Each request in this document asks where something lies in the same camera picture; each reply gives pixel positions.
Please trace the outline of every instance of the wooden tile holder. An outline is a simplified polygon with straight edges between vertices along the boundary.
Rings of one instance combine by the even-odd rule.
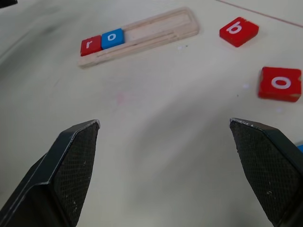
[[[94,66],[134,52],[151,49],[199,33],[199,25],[187,8],[179,8],[122,27],[125,43],[80,57],[81,68]]]

